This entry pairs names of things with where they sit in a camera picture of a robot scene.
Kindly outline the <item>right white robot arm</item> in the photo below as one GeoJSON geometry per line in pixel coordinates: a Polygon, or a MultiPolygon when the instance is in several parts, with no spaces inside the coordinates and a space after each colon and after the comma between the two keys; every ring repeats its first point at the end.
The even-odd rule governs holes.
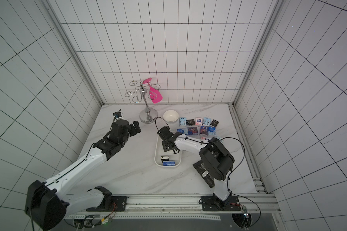
{"type": "Polygon", "coordinates": [[[219,139],[212,138],[209,141],[191,139],[180,132],[171,132],[167,126],[158,130],[157,134],[162,139],[164,152],[187,151],[199,154],[206,171],[214,178],[213,195],[204,195],[200,198],[203,211],[238,210],[231,204],[231,193],[226,183],[235,160],[219,139]]]}

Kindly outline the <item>small black tissue pack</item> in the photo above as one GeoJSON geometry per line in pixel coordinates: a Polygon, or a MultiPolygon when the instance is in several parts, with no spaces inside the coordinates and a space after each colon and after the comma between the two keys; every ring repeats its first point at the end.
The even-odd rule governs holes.
{"type": "Polygon", "coordinates": [[[196,122],[194,119],[187,119],[187,126],[195,126],[196,122]]]}

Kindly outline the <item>light blue tissue pack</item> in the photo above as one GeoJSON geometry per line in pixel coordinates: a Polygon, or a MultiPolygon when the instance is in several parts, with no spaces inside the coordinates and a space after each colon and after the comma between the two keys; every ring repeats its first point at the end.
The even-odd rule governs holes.
{"type": "Polygon", "coordinates": [[[180,117],[179,118],[179,126],[180,127],[186,127],[187,126],[187,118],[186,117],[180,117]]]}

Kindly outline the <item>blue red tissue pack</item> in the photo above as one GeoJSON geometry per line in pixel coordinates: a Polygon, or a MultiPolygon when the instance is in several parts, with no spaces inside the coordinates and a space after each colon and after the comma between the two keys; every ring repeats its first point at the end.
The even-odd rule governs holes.
{"type": "Polygon", "coordinates": [[[198,128],[197,127],[188,127],[188,135],[198,135],[198,128]]]}

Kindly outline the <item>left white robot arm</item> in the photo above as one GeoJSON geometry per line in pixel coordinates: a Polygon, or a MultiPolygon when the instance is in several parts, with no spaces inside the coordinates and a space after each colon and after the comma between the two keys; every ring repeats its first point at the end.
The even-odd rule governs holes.
{"type": "Polygon", "coordinates": [[[106,135],[93,143],[89,151],[57,175],[41,182],[34,181],[27,192],[25,213],[44,231],[57,226],[65,217],[86,209],[108,211],[112,193],[103,186],[71,194],[74,186],[91,171],[110,160],[141,132],[138,121],[119,119],[106,135]]]}

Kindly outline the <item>white storage box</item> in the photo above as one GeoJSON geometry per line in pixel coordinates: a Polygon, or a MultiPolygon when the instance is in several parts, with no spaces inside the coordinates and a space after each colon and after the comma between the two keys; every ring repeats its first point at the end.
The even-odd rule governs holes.
{"type": "Polygon", "coordinates": [[[157,136],[154,162],[159,167],[174,168],[180,165],[182,160],[181,151],[165,152],[162,145],[162,139],[157,136]]]}

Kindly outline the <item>blue orange tissue pack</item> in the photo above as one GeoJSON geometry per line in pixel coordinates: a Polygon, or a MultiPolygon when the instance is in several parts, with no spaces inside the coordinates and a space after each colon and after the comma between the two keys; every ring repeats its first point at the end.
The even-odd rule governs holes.
{"type": "Polygon", "coordinates": [[[208,126],[200,126],[199,134],[201,136],[208,136],[208,126]]]}

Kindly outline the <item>pink Tempo side pack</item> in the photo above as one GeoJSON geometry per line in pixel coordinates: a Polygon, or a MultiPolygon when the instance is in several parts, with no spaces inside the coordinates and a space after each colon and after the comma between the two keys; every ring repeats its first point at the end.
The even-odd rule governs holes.
{"type": "Polygon", "coordinates": [[[196,126],[202,126],[203,125],[203,122],[202,122],[202,118],[201,117],[197,117],[195,118],[195,125],[196,126]]]}

